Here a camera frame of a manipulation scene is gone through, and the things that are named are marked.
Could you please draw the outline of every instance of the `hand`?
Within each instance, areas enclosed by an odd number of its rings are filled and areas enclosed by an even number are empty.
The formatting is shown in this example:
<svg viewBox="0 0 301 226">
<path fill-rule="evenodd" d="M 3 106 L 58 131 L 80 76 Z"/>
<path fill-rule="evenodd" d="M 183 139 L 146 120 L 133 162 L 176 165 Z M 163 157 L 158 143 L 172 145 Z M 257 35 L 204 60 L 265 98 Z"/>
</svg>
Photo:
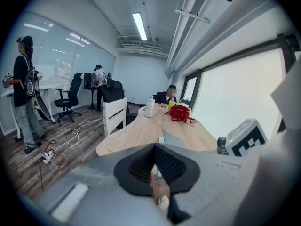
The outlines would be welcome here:
<svg viewBox="0 0 301 226">
<path fill-rule="evenodd" d="M 10 87 L 10 78 L 7 81 L 4 82 L 4 87 L 5 88 Z"/>
</svg>

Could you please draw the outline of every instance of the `person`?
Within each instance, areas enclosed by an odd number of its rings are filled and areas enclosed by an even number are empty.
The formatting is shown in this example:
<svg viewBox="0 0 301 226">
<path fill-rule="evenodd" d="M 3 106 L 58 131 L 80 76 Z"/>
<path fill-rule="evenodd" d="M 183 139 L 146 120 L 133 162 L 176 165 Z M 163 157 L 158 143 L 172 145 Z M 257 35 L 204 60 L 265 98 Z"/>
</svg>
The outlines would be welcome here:
<svg viewBox="0 0 301 226">
<path fill-rule="evenodd" d="M 175 85 L 170 85 L 167 91 L 164 92 L 157 92 L 155 95 L 155 102 L 156 103 L 164 103 L 168 104 L 169 101 L 173 98 L 173 101 L 177 102 L 177 98 L 175 97 L 177 93 L 177 87 Z"/>
<path fill-rule="evenodd" d="M 102 92 L 102 87 L 103 87 L 103 77 L 105 74 L 105 71 L 102 69 L 101 65 L 96 65 L 94 71 L 95 73 L 95 85 L 97 86 L 97 111 L 101 111 L 100 103 L 102 101 L 103 97 L 103 92 Z"/>
<path fill-rule="evenodd" d="M 14 106 L 17 123 L 23 133 L 23 142 L 25 144 L 25 153 L 31 153 L 41 142 L 35 142 L 32 129 L 41 139 L 45 139 L 45 131 L 40 126 L 36 117 L 31 97 L 25 91 L 25 77 L 27 74 L 27 65 L 32 64 L 33 41 L 31 36 L 24 37 L 21 41 L 18 39 L 18 52 L 20 55 L 16 58 L 14 65 L 14 76 L 5 81 L 5 87 L 11 84 L 14 87 Z"/>
</svg>

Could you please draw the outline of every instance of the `blazer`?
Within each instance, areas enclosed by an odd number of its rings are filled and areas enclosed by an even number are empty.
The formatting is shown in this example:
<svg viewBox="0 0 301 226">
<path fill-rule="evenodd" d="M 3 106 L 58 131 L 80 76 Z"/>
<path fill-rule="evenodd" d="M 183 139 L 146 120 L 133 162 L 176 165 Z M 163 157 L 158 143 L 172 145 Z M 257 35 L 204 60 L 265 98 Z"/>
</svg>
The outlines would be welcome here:
<svg viewBox="0 0 301 226">
<path fill-rule="evenodd" d="M 169 98 L 168 101 L 166 101 L 166 94 L 167 94 L 167 91 L 164 91 L 164 92 L 157 92 L 157 94 L 155 95 L 154 99 L 155 99 L 155 103 L 164 103 L 164 104 L 168 104 L 171 97 Z"/>
</svg>

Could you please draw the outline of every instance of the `black office chair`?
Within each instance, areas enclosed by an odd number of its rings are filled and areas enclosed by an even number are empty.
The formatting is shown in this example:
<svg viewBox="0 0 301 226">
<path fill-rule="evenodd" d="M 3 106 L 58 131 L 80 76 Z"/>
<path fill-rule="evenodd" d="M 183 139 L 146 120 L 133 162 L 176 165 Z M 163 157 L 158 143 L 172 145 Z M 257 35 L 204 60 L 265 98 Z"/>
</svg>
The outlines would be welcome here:
<svg viewBox="0 0 301 226">
<path fill-rule="evenodd" d="M 71 117 L 71 114 L 79 114 L 81 116 L 81 113 L 74 112 L 71 107 L 77 106 L 79 103 L 79 100 L 77 98 L 77 92 L 79 90 L 79 87 L 82 82 L 81 73 L 76 73 L 73 76 L 73 80 L 70 86 L 70 90 L 63 90 L 63 89 L 56 89 L 60 91 L 60 100 L 55 100 L 55 105 L 57 107 L 63 108 L 63 111 L 67 109 L 65 112 L 59 113 L 59 118 L 57 119 L 58 122 L 61 122 L 60 119 L 66 115 L 68 115 L 72 122 L 74 122 L 74 119 Z M 66 92 L 68 94 L 68 99 L 63 99 L 62 92 Z"/>
<path fill-rule="evenodd" d="M 122 89 L 122 84 L 119 81 L 114 81 L 111 80 L 108 86 L 102 87 L 102 93 L 103 93 L 103 101 L 104 102 L 113 102 L 116 100 L 121 100 L 123 99 L 124 96 L 124 91 Z M 130 113 L 130 110 L 127 106 L 127 125 L 130 124 L 138 114 L 135 113 Z M 120 123 L 117 126 L 117 129 L 122 129 L 123 128 L 123 123 Z"/>
</svg>

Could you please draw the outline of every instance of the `ceiling light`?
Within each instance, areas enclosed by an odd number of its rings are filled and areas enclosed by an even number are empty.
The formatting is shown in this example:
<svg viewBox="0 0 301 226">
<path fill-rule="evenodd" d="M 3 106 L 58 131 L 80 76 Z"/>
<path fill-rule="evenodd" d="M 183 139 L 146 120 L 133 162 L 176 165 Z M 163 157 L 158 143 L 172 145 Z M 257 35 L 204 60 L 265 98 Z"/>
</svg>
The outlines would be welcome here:
<svg viewBox="0 0 301 226">
<path fill-rule="evenodd" d="M 71 40 L 71 39 L 68 39 L 68 38 L 66 38 L 66 40 L 68 40 L 68 41 L 70 41 L 70 42 L 72 42 L 72 43 L 76 43 L 76 44 L 78 44 L 78 45 L 80 45 L 80 46 L 82 46 L 82 47 L 85 46 L 85 45 L 83 45 L 83 44 L 81 44 L 81 43 L 78 43 L 78 42 L 76 42 L 76 41 L 74 41 L 74 40 Z"/>
<path fill-rule="evenodd" d="M 90 44 L 87 40 L 81 39 L 84 43 Z"/>
<path fill-rule="evenodd" d="M 80 39 L 80 36 L 78 36 L 76 34 L 71 33 L 70 35 L 73 36 L 73 37 L 75 37 L 75 38 L 77 38 L 77 39 Z"/>
<path fill-rule="evenodd" d="M 59 50 L 56 50 L 56 49 L 53 49 L 53 51 L 57 51 L 57 52 L 61 52 L 61 53 L 67 54 L 66 52 L 62 52 L 62 51 L 59 51 Z"/>
<path fill-rule="evenodd" d="M 39 26 L 36 26 L 36 25 L 32 25 L 32 24 L 23 24 L 23 25 L 24 25 L 25 27 L 35 28 L 35 29 L 39 29 L 39 30 L 48 32 L 48 29 L 42 28 L 42 27 L 39 27 Z"/>
<path fill-rule="evenodd" d="M 140 13 L 133 13 L 133 17 L 134 17 L 136 26 L 138 28 L 138 31 L 140 33 L 141 39 L 147 40 Z"/>
</svg>

